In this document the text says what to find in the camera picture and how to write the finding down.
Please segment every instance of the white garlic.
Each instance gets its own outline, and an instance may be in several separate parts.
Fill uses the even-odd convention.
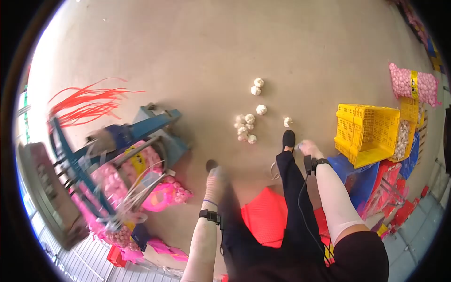
[[[424,112],[424,103],[419,103],[418,104],[418,123],[421,122],[421,116],[423,115]]]
[[[290,127],[290,124],[293,123],[293,120],[290,117],[286,117],[283,119],[283,125],[284,127]]]
[[[235,127],[236,129],[245,126],[245,124],[241,123],[241,122],[237,122],[233,125],[233,127]]]
[[[395,153],[393,158],[396,160],[402,159],[405,155],[405,149],[409,143],[410,125],[406,120],[399,122],[398,138],[396,140]]]
[[[265,105],[258,105],[257,108],[255,109],[255,111],[257,112],[257,114],[262,116],[262,115],[266,114],[267,109],[266,109]]]
[[[248,135],[248,129],[245,126],[240,127],[238,128],[237,133],[238,135]]]
[[[257,137],[255,135],[253,135],[253,134],[249,135],[248,136],[248,142],[250,144],[255,144],[257,142]]]
[[[253,130],[253,128],[254,128],[254,125],[247,124],[246,127],[248,129],[248,132],[251,132]]]
[[[255,122],[255,116],[253,114],[248,114],[245,117],[245,120],[248,124],[253,124]]]
[[[262,93],[262,90],[260,89],[260,87],[252,86],[251,93],[252,93],[252,95],[258,96],[258,95],[260,95],[260,93]]]
[[[265,82],[263,81],[263,79],[258,78],[254,80],[254,85],[257,87],[262,88],[264,84]]]
[[[245,124],[246,123],[246,117],[244,115],[237,115],[236,118],[235,118],[235,122],[236,123]]]

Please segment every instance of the blue plastic crate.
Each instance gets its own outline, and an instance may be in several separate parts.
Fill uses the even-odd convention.
[[[349,192],[349,198],[356,210],[359,206],[361,208],[365,206],[376,182],[379,162],[361,168],[354,168],[348,161],[348,158],[343,154],[339,154],[336,157],[328,157],[327,159],[332,164],[333,169],[343,184],[350,175],[357,174],[355,183]]]
[[[399,174],[402,175],[405,179],[408,179],[418,161],[418,150],[420,146],[420,133],[415,132],[414,142],[412,144],[412,148],[410,149],[410,155],[407,159],[401,161],[401,169]]]

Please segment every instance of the person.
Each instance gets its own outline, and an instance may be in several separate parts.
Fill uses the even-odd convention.
[[[387,281],[384,244],[365,226],[333,168],[323,163],[316,167],[316,179],[335,257],[335,263],[326,266],[313,207],[303,187],[305,180],[293,157],[294,147],[295,134],[287,130],[282,152],[276,157],[288,209],[278,249],[259,244],[246,227],[224,169],[216,167],[208,175],[201,210],[218,212],[222,217],[221,248],[229,281]],[[305,156],[324,158],[311,140],[302,141],[298,148]],[[215,222],[199,218],[181,281],[213,280],[216,229]]]

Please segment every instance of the leg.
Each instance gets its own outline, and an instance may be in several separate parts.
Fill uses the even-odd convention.
[[[222,248],[224,262],[231,278],[236,272],[273,259],[279,253],[278,249],[262,246],[249,231],[231,186],[225,191],[218,213],[223,217]]]
[[[307,255],[309,258],[315,258],[323,261],[324,247],[319,236],[318,225],[313,213],[313,206],[308,196],[307,187],[304,187],[302,194],[301,187],[304,185],[304,177],[301,174],[291,151],[284,151],[276,157],[279,173],[282,178],[285,201],[288,208],[288,217],[282,248],[294,250],[297,253]],[[305,222],[314,236],[310,235],[306,228],[301,211],[304,214]]]

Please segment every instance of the white arm sleeve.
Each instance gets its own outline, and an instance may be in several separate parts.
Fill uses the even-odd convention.
[[[365,224],[360,218],[337,173],[328,164],[316,167],[316,181],[322,209],[326,215],[327,227],[331,235],[332,244],[342,231],[355,224]]]

